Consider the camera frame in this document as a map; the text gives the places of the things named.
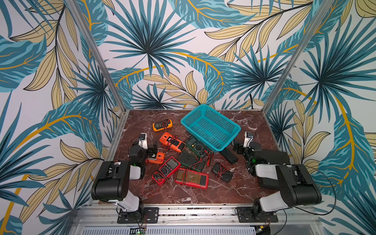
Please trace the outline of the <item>red multimeter with display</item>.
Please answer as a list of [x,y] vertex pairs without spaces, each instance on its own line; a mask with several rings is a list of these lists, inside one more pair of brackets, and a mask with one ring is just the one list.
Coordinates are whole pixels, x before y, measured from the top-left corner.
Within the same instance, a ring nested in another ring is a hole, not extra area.
[[170,157],[162,166],[154,172],[152,179],[158,184],[163,185],[181,166],[181,163],[174,157]]

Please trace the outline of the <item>large red multimeter taped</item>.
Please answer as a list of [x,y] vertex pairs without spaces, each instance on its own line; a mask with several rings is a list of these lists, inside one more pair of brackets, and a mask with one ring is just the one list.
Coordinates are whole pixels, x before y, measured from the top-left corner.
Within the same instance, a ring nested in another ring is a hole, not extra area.
[[175,183],[206,190],[209,184],[209,175],[207,173],[179,168],[175,175]]

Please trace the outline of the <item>orange multimeter near left arm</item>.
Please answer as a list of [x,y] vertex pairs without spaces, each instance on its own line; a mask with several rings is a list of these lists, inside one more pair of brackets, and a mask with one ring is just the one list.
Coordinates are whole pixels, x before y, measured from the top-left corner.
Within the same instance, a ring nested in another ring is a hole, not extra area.
[[163,152],[157,152],[153,153],[146,159],[147,164],[163,164],[165,161],[165,153]]

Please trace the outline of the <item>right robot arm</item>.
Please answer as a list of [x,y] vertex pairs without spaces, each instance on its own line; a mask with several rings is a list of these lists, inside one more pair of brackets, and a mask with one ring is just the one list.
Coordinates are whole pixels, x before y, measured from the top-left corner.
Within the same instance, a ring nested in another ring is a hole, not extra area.
[[276,192],[255,200],[253,216],[271,214],[302,205],[317,205],[322,195],[303,164],[291,164],[286,152],[261,148],[256,142],[234,143],[233,150],[246,160],[248,173],[258,178],[259,186]]

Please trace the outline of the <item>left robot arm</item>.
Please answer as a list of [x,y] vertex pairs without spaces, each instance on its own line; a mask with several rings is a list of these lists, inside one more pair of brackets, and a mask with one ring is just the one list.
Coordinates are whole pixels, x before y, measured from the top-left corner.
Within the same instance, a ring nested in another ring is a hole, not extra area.
[[123,213],[143,215],[142,200],[130,191],[129,184],[132,180],[144,178],[146,160],[156,153],[156,146],[144,149],[133,145],[129,150],[129,160],[104,161],[92,186],[92,199],[112,203],[120,207]]

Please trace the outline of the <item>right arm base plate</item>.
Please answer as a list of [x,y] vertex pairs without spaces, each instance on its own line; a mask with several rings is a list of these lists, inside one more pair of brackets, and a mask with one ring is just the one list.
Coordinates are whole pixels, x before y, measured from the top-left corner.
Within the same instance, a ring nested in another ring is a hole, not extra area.
[[239,223],[276,223],[278,217],[275,212],[264,212],[254,207],[236,207],[235,214]]

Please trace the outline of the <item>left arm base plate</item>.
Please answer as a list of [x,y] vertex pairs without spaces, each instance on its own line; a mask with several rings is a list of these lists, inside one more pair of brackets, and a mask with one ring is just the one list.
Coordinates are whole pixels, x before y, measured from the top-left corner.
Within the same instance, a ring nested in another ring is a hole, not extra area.
[[159,218],[158,207],[146,207],[134,212],[126,212],[123,209],[117,209],[117,224],[156,224]]

